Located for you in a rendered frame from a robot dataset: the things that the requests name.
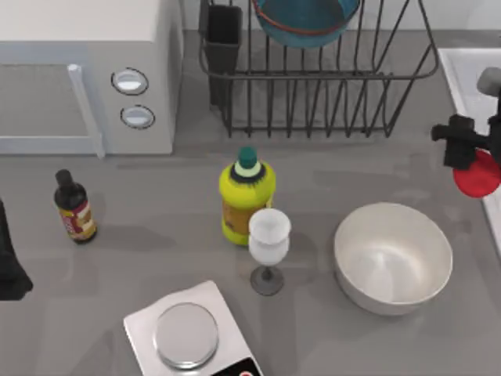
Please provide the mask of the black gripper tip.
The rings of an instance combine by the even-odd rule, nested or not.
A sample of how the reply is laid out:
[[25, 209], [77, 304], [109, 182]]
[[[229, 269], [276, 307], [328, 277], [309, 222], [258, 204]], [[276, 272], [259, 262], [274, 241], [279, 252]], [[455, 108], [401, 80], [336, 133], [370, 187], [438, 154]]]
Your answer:
[[0, 199], [0, 302], [20, 301], [33, 287], [31, 278], [16, 256], [5, 206]]

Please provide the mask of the blue bowl with red rim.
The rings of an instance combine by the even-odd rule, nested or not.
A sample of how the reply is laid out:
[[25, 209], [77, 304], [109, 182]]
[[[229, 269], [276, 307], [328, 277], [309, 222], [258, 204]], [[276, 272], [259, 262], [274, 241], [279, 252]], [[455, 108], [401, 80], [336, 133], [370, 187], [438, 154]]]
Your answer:
[[262, 30], [281, 45], [320, 48], [338, 39], [361, 0], [250, 0]]

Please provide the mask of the pale microwave oven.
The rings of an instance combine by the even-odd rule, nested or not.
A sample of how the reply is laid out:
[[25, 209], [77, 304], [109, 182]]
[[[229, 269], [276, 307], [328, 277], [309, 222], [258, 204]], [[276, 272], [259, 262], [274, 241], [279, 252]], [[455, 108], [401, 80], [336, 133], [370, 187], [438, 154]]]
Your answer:
[[[0, 66], [82, 66], [106, 156], [172, 152], [183, 55], [179, 0], [0, 0]], [[112, 86], [111, 74], [127, 67], [147, 77], [143, 94]], [[135, 105], [152, 110], [151, 127], [121, 121]]]

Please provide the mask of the yellow-green bottle with green cap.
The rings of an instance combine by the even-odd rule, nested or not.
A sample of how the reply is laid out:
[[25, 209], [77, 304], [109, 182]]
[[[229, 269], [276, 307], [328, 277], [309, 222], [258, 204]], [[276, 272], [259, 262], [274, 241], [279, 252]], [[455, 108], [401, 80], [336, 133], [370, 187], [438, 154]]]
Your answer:
[[222, 232], [231, 243], [247, 246], [251, 216], [272, 206], [276, 174], [258, 158], [251, 146], [240, 148], [237, 159], [226, 166], [218, 180], [222, 198]]

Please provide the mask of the microwave oven door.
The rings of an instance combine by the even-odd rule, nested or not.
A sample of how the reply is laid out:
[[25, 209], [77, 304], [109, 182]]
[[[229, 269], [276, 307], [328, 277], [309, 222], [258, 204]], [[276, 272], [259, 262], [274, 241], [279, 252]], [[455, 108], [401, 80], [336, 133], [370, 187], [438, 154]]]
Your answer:
[[68, 65], [0, 66], [0, 155], [96, 155]]

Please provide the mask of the grey rounded box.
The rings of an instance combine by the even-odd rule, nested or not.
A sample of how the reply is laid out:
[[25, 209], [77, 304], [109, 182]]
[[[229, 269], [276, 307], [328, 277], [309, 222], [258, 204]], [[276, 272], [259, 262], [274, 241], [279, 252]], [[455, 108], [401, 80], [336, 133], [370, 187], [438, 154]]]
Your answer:
[[477, 89], [486, 96], [498, 97], [501, 93], [501, 68], [485, 68], [478, 79]]

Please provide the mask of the white kitchen scale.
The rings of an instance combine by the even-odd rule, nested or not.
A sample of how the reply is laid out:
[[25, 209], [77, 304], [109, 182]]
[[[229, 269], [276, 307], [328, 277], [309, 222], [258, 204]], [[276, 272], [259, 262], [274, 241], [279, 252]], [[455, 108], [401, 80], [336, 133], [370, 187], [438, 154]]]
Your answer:
[[123, 325], [142, 376], [264, 376], [212, 280], [160, 298]]

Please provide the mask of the small round microwave knob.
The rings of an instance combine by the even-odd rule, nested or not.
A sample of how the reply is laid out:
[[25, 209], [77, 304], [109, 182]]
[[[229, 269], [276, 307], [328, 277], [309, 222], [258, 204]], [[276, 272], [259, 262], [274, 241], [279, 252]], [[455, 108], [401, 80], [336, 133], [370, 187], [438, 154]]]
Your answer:
[[149, 128], [156, 120], [152, 110], [141, 105], [122, 109], [120, 117], [125, 125], [133, 129]]

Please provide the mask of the white wine glass grey foot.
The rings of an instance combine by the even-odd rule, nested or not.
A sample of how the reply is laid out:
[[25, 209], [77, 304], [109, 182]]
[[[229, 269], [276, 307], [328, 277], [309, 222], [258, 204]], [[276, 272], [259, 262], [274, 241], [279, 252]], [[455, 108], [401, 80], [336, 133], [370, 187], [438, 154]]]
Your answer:
[[291, 221], [282, 211], [263, 208], [249, 221], [248, 248], [258, 266], [250, 275], [251, 287], [260, 295], [273, 296], [284, 285], [278, 265], [290, 249]]

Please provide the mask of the large round microwave knob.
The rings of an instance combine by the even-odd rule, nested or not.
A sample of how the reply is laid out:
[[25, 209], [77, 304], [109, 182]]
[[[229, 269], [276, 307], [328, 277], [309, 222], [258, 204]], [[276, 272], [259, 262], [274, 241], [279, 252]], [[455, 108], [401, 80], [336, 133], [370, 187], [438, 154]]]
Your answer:
[[139, 96], [149, 88], [147, 77], [140, 70], [127, 67], [111, 74], [111, 84], [126, 96]]

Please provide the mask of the red cup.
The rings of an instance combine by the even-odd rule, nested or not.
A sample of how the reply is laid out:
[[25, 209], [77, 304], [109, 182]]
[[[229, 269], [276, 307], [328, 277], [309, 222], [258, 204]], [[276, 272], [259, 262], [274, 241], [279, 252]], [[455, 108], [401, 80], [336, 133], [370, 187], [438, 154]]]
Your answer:
[[484, 150], [474, 151], [474, 160], [466, 170], [454, 168], [452, 175], [461, 193], [483, 198], [501, 187], [501, 166]]

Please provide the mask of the large white bowl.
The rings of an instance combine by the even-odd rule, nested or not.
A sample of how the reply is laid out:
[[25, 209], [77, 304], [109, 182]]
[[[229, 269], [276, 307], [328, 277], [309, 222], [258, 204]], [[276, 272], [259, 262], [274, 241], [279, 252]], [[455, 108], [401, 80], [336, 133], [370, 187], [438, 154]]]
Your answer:
[[437, 297], [450, 280], [453, 250], [428, 216], [403, 204], [356, 208], [333, 236], [341, 290], [360, 308], [404, 316]]

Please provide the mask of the dark brown sauce bottle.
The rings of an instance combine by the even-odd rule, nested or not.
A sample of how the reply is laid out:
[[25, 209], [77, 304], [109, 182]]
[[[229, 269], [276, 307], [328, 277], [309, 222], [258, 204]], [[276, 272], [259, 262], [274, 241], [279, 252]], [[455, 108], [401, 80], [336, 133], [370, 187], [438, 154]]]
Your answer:
[[69, 238], [76, 244], [92, 241], [98, 229], [86, 189], [74, 181], [67, 169], [56, 173], [56, 182], [58, 186], [54, 193], [54, 203]]

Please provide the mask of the black utensil holder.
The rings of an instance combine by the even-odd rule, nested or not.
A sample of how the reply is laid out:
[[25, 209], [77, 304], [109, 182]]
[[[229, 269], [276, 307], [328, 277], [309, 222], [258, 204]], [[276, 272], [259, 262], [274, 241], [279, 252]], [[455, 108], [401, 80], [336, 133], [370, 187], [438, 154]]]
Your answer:
[[199, 33], [205, 41], [203, 49], [209, 71], [212, 107], [226, 105], [225, 90], [231, 79], [217, 78], [214, 74], [235, 74], [241, 46], [242, 19], [243, 12], [239, 6], [200, 0]]

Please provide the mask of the white sink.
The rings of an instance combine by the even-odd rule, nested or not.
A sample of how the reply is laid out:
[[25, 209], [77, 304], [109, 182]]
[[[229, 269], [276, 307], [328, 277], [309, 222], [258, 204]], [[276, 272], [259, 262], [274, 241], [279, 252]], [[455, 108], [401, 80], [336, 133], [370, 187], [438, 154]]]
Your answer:
[[[488, 117], [497, 109], [497, 100], [480, 93], [477, 82], [484, 69], [501, 68], [501, 48], [439, 49], [438, 54], [456, 113], [473, 118], [474, 130], [488, 134]], [[496, 251], [501, 258], [501, 187], [482, 199]]]

